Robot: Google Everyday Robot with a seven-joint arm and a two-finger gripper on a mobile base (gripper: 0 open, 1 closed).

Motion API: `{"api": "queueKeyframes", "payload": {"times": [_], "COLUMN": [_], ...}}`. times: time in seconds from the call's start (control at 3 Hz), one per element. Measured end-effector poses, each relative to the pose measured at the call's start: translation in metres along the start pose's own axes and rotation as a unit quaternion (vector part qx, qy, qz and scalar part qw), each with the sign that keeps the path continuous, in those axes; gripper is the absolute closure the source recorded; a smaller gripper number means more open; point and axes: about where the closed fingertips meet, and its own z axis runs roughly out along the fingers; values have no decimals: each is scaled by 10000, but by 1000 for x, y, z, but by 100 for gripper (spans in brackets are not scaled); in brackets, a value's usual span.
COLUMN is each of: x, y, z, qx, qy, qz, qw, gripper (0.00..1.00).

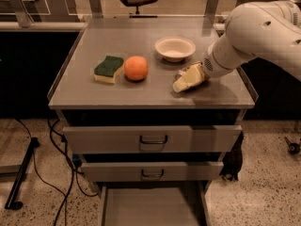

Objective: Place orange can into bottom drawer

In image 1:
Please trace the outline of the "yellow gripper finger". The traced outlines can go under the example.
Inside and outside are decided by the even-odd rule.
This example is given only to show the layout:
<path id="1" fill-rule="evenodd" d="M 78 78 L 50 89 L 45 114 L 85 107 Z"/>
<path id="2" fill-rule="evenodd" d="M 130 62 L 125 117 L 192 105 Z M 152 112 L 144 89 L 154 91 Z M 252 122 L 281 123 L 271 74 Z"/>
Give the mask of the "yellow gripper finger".
<path id="1" fill-rule="evenodd" d="M 181 92 L 196 87 L 209 79 L 200 63 L 194 63 L 187 67 L 188 70 L 183 76 L 185 83 L 174 82 L 172 87 L 175 92 Z"/>

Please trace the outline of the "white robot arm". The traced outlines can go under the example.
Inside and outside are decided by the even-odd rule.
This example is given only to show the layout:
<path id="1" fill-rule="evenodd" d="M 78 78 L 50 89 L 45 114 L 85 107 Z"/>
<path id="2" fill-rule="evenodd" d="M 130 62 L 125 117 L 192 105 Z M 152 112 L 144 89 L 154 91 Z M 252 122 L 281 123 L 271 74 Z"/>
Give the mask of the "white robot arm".
<path id="1" fill-rule="evenodd" d="M 222 77 L 255 58 L 270 61 L 301 80 L 301 10 L 290 1 L 249 2 L 236 7 L 225 32 L 182 70 L 173 83 L 181 92 Z"/>

